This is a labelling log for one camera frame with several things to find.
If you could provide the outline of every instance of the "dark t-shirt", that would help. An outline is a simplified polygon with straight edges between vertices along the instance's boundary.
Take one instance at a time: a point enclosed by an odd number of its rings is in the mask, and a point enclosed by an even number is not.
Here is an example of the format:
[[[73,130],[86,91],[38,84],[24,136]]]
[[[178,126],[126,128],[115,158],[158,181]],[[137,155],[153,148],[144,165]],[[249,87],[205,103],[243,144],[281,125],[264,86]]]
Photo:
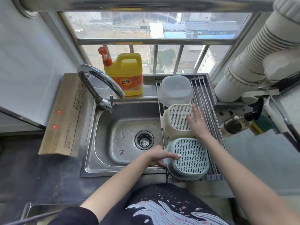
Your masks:
[[[49,225],[97,225],[93,212],[80,207],[61,211]],[[207,204],[172,184],[149,185],[128,193],[100,225],[229,225]]]

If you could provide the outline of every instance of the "faucet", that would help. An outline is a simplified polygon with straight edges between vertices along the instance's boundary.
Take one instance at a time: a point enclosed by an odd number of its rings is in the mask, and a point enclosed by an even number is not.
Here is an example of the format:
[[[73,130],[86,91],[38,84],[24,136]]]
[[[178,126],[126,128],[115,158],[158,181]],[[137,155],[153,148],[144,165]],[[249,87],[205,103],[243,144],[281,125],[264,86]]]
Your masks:
[[[90,81],[88,80],[88,77],[86,76],[86,73],[89,73],[99,80],[102,80],[107,86],[109,86],[116,94],[117,96],[122,99],[125,97],[125,93],[120,88],[120,86],[111,79],[107,74],[105,74],[103,71],[91,66],[91,65],[80,65],[77,68],[77,73],[82,81],[84,83],[85,87],[88,89],[88,91],[92,94],[95,103],[101,110],[106,110],[109,113],[112,113],[116,109],[116,104],[113,103],[113,95],[110,94],[110,100],[106,100],[102,98],[98,92],[96,92],[95,88],[92,86]]]

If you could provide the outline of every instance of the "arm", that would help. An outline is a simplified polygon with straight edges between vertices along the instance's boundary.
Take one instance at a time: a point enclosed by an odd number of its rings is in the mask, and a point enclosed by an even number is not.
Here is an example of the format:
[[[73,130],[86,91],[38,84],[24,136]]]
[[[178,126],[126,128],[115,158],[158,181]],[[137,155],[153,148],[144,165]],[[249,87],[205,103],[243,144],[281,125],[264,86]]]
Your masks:
[[[91,210],[101,222],[109,210],[132,189],[148,166],[166,166],[161,162],[164,158],[179,159],[179,156],[176,153],[164,151],[160,145],[142,153],[100,186],[83,202],[81,207]]]
[[[200,109],[193,106],[190,128],[224,175],[251,224],[300,224],[300,217],[266,184],[235,160],[209,133]]]

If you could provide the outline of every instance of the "white pipe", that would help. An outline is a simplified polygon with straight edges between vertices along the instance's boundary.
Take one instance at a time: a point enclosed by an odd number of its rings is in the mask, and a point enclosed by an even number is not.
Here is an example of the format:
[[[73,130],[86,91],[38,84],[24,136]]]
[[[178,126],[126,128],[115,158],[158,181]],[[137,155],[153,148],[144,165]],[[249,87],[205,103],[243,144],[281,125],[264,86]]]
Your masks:
[[[226,67],[215,87],[220,102],[234,102],[267,80],[263,60],[271,53],[300,46],[300,0],[276,0],[275,11],[245,50]]]

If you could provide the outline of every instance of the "drain strainer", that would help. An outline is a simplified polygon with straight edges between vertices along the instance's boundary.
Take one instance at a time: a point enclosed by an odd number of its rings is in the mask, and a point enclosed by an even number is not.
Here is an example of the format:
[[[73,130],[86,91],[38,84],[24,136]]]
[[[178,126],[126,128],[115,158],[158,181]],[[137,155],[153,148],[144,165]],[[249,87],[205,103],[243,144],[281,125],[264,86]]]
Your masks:
[[[142,131],[135,136],[134,142],[139,149],[147,150],[152,147],[154,137],[150,132]]]

